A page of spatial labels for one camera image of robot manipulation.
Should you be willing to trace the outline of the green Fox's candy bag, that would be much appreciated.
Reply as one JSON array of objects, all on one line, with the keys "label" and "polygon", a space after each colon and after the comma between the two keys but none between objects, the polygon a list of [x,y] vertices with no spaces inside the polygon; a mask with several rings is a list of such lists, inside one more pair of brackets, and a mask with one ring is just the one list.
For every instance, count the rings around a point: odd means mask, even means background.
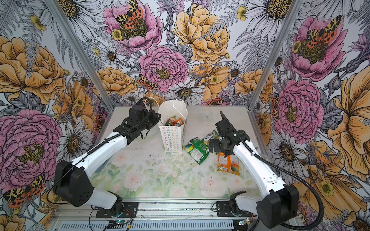
[{"label": "green Fox's candy bag", "polygon": [[219,134],[217,133],[216,130],[213,130],[212,132],[210,132],[208,135],[206,135],[203,139],[202,139],[202,142],[209,146],[209,143],[210,143],[210,140],[212,139],[219,139]]}]

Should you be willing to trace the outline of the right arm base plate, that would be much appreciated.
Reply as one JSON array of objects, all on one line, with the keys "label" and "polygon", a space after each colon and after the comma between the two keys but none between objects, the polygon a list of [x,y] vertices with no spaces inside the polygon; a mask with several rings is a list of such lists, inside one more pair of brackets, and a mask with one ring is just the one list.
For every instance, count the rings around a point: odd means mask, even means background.
[{"label": "right arm base plate", "polygon": [[212,211],[217,213],[217,217],[252,217],[252,213],[239,210],[235,203],[230,201],[217,201],[215,206],[212,206]]}]

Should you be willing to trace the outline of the white printed paper bag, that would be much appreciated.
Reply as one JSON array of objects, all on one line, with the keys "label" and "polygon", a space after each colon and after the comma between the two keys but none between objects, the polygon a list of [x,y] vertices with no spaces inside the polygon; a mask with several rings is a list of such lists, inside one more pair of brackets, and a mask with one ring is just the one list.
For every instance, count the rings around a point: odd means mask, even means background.
[{"label": "white printed paper bag", "polygon": [[[158,126],[164,150],[171,153],[181,153],[188,121],[188,110],[185,102],[182,99],[165,101],[160,105],[158,113],[161,114]],[[172,116],[181,117],[185,123],[181,127],[165,126],[166,121]]]}]

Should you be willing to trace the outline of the red yellow Fox's fruits bag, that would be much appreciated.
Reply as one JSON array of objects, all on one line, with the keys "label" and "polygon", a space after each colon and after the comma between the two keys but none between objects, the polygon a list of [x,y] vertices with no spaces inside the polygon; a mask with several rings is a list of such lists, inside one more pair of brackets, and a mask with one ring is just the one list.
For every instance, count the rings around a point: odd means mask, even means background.
[{"label": "red yellow Fox's fruits bag", "polygon": [[166,121],[165,126],[181,127],[184,123],[181,117],[172,116]]}]

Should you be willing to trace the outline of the orange snack bag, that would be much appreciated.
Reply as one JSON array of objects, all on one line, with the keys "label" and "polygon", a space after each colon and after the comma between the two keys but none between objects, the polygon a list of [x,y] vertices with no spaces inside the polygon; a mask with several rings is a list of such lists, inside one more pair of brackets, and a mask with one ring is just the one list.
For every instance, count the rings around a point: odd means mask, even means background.
[{"label": "orange snack bag", "polygon": [[240,175],[239,159],[235,155],[227,156],[224,153],[218,153],[217,170],[234,175]]}]

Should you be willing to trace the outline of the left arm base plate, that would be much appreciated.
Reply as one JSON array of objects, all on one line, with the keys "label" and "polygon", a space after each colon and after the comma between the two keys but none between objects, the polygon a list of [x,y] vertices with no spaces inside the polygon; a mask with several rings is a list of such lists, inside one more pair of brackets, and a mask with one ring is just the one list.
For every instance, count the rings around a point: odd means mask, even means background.
[{"label": "left arm base plate", "polygon": [[138,202],[119,202],[111,209],[99,208],[96,218],[135,218],[138,212]]}]

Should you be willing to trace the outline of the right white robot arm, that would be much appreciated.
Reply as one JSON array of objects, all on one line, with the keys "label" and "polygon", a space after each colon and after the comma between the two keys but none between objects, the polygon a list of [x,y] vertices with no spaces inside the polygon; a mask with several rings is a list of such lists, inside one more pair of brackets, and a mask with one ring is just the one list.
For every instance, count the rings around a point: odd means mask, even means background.
[{"label": "right white robot arm", "polygon": [[230,196],[229,207],[235,215],[249,212],[258,216],[269,229],[295,217],[298,211],[299,192],[288,186],[281,177],[259,160],[253,143],[246,144],[234,133],[229,132],[223,138],[211,139],[209,151],[236,157],[248,170],[260,191],[260,198],[249,196],[246,191],[239,191]]}]

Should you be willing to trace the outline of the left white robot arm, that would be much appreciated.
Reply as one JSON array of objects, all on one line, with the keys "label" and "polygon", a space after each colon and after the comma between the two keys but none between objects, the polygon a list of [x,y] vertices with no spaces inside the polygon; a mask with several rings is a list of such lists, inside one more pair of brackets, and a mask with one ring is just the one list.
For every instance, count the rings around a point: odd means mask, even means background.
[{"label": "left white robot arm", "polygon": [[145,112],[142,117],[130,113],[95,148],[70,162],[63,160],[57,165],[53,192],[75,207],[90,205],[120,213],[121,197],[93,187],[90,178],[115,153],[128,146],[142,131],[151,130],[160,119],[161,115],[154,110]]}]

